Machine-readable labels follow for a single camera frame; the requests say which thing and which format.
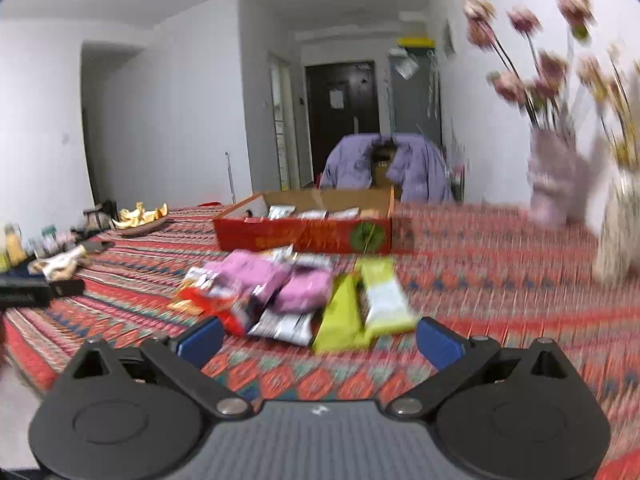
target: red patterned tablecloth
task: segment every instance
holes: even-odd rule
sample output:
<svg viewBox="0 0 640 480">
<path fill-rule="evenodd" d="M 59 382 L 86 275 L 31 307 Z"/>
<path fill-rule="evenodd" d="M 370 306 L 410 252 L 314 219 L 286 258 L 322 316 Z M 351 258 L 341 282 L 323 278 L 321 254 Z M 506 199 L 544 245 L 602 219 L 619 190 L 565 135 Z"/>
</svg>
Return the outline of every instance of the red patterned tablecloth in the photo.
<svg viewBox="0 0 640 480">
<path fill-rule="evenodd" d="M 156 330 L 175 335 L 193 317 L 166 308 L 190 266 L 220 258 L 216 208 L 173 212 L 160 231 L 122 239 L 79 272 L 86 293 L 49 310 L 6 316 L 8 351 L 41 391 L 86 336 L 138 344 Z M 558 340 L 597 396 L 612 427 L 598 478 L 640 478 L 640 281 L 591 281 L 595 238 L 579 226 L 545 231 L 516 210 L 400 205 L 394 218 L 398 275 L 410 301 L 463 335 L 487 333 L 506 346 Z M 355 256 L 344 256 L 349 269 Z M 229 337 L 204 372 L 255 404 L 265 398 L 383 402 L 432 373 L 413 335 L 380 338 L 366 352 L 313 356 L 266 340 Z"/>
</svg>

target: banana peel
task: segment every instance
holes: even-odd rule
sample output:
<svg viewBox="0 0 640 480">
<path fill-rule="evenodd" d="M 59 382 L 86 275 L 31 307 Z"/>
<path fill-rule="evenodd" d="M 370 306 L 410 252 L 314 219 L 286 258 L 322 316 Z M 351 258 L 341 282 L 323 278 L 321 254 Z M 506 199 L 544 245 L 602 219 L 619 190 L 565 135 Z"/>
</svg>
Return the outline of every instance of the banana peel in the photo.
<svg viewBox="0 0 640 480">
<path fill-rule="evenodd" d="M 129 229 L 159 220 L 168 214 L 169 208 L 166 203 L 162 204 L 162 207 L 158 207 L 153 211 L 145 212 L 143 203 L 136 202 L 136 208 L 133 211 L 121 209 L 118 213 L 120 221 L 118 222 L 113 220 L 112 223 L 116 229 Z"/>
</svg>

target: cardboard box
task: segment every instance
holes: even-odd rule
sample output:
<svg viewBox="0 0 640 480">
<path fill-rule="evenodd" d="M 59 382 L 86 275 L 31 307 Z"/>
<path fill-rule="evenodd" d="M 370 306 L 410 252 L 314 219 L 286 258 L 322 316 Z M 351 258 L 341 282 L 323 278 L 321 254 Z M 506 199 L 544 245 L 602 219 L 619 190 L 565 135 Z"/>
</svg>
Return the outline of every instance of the cardboard box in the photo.
<svg viewBox="0 0 640 480">
<path fill-rule="evenodd" d="M 329 213 L 359 207 L 380 213 L 375 219 L 266 218 L 272 205 L 293 205 L 294 215 L 309 210 Z M 302 253 L 389 254 L 393 189 L 301 189 L 260 193 L 215 216 L 213 225 L 223 251 L 263 251 L 293 244 Z M 245 218 L 250 211 L 253 218 Z"/>
<path fill-rule="evenodd" d="M 389 169 L 389 165 L 391 164 L 390 160 L 385 162 L 377 162 L 373 167 L 373 182 L 371 183 L 372 187 L 380 188 L 380 189 L 390 189 L 394 190 L 394 197 L 396 200 L 400 200 L 402 196 L 402 188 L 400 186 L 396 186 L 393 182 L 391 182 L 386 177 L 386 172 Z"/>
</svg>

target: white vase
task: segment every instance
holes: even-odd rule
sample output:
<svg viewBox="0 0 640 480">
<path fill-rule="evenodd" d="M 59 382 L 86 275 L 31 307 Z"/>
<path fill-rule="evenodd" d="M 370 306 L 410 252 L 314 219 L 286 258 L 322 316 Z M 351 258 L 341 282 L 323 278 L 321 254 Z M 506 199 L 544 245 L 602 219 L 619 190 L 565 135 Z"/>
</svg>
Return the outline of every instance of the white vase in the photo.
<svg viewBox="0 0 640 480">
<path fill-rule="evenodd" d="M 600 232 L 593 278 L 622 282 L 629 267 L 640 264 L 640 174 L 621 170 L 609 187 L 609 201 Z"/>
<path fill-rule="evenodd" d="M 545 228 L 566 225 L 574 205 L 578 154 L 555 130 L 532 129 L 527 179 L 531 185 L 529 219 Z"/>
</svg>

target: blue gripper pad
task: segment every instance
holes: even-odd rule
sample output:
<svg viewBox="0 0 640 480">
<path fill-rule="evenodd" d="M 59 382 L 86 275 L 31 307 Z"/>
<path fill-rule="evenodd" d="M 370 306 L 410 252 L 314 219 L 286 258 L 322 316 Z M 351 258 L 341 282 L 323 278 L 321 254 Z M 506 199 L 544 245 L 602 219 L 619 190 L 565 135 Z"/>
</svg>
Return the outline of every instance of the blue gripper pad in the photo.
<svg viewBox="0 0 640 480">
<path fill-rule="evenodd" d="M 201 370 L 222 348 L 225 330 L 217 317 L 196 323 L 172 342 L 178 357 Z"/>
<path fill-rule="evenodd" d="M 437 370 L 443 370 L 465 354 L 464 345 L 447 335 L 446 332 L 450 330 L 443 328 L 444 330 L 439 330 L 433 324 L 421 320 L 415 332 L 418 350 Z"/>
</svg>

